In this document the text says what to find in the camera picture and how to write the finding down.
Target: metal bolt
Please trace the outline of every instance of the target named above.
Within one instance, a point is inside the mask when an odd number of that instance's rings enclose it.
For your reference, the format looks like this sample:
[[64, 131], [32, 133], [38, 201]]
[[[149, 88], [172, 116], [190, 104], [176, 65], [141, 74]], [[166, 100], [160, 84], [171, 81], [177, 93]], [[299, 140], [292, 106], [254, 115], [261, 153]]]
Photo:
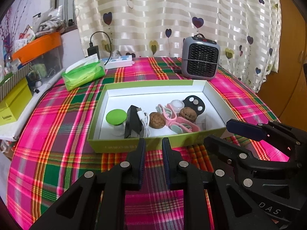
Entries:
[[224, 172], [223, 170], [216, 170], [216, 171], [215, 171], [215, 174], [216, 174], [217, 176], [223, 176], [223, 175], [225, 175], [225, 172]]
[[87, 172], [85, 172], [85, 174], [84, 174], [84, 176], [85, 176], [86, 178], [91, 178], [93, 175], [94, 175], [94, 173], [93, 173], [92, 171], [87, 171]]
[[130, 163], [127, 162], [127, 161], [123, 161], [123, 162], [120, 163], [120, 166], [121, 166], [122, 168], [129, 167], [129, 165], [130, 165]]
[[245, 180], [243, 181], [243, 184], [244, 184], [244, 186], [246, 186], [246, 187], [250, 187], [250, 186], [253, 185], [253, 181], [252, 181], [251, 179], [247, 178], [247, 179], [245, 179]]
[[180, 162], [179, 162], [179, 166], [180, 166], [180, 167], [184, 167], [184, 168], [185, 168], [185, 167], [187, 167], [188, 165], [189, 165], [189, 163], [188, 163], [187, 161], [180, 161]]
[[242, 158], [242, 159], [245, 159], [245, 158], [247, 158], [248, 156], [247, 156], [245, 153], [240, 153], [239, 157]]

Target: walnut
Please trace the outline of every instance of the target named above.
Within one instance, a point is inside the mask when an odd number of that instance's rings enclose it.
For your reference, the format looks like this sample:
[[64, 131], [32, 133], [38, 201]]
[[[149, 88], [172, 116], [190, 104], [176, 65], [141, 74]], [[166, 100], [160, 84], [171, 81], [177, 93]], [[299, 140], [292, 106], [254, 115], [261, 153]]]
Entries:
[[162, 114], [160, 113], [150, 113], [149, 115], [149, 126], [154, 129], [161, 129], [165, 126], [166, 121]]
[[197, 118], [196, 112], [190, 107], [182, 108], [179, 112], [179, 116], [189, 120], [192, 123], [194, 123]]

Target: portable heater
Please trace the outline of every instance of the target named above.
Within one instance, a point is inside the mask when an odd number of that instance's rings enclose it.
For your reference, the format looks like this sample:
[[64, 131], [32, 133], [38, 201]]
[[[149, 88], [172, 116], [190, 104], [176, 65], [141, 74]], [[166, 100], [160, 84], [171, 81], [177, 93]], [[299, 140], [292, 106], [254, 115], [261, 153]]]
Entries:
[[191, 79], [213, 79], [219, 65], [220, 51], [215, 41], [206, 39], [202, 34], [186, 38], [182, 47], [181, 73]]

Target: plaid tablecloth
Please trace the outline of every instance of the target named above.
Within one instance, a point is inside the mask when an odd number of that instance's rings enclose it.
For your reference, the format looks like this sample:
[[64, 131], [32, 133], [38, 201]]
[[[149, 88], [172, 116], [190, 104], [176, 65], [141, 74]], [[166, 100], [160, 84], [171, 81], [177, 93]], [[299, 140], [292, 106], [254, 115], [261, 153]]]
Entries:
[[[33, 112], [25, 127], [10, 167], [8, 209], [23, 229], [35, 220], [84, 172], [106, 171], [126, 157], [126, 153], [95, 154], [87, 131], [103, 85], [139, 80], [184, 79], [174, 73], [177, 58], [139, 58], [132, 67], [108, 70], [104, 79], [95, 80], [68, 92], [64, 86], [51, 89]], [[240, 120], [267, 123], [275, 115], [238, 79], [223, 69], [210, 81]], [[228, 139], [252, 150], [263, 160], [286, 161], [272, 146], [234, 136]], [[203, 170], [213, 171], [203, 145], [178, 147], [185, 160]], [[128, 192], [125, 199], [128, 229], [183, 229], [183, 193], [168, 191], [162, 152], [146, 154], [145, 180], [139, 192]]]

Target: white ball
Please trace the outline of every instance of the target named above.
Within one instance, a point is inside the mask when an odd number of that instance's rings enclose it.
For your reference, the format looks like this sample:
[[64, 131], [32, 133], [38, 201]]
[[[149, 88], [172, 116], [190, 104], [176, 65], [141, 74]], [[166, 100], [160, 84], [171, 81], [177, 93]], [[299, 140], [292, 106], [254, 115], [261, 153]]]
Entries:
[[35, 83], [35, 87], [36, 87], [36, 88], [41, 87], [41, 81], [36, 81], [36, 83]]

